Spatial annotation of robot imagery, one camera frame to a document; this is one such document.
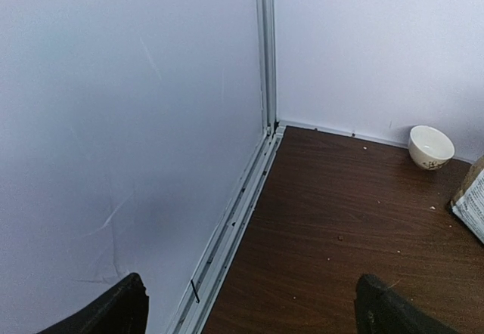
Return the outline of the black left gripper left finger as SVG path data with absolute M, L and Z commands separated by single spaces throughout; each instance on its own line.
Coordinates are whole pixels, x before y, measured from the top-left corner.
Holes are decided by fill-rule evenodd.
M 93 302 L 43 333 L 140 333 L 147 328 L 149 296 L 137 273 L 124 277 Z

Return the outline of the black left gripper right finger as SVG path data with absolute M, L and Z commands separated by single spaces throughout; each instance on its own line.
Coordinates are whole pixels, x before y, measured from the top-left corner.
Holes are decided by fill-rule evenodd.
M 455 333 L 456 330 L 426 315 L 373 274 L 359 277 L 355 320 L 358 333 Z

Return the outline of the dog food bag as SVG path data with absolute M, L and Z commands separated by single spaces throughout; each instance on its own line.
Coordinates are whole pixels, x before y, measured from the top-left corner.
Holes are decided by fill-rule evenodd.
M 450 200 L 451 212 L 483 243 L 483 157 L 465 175 L 457 192 Z

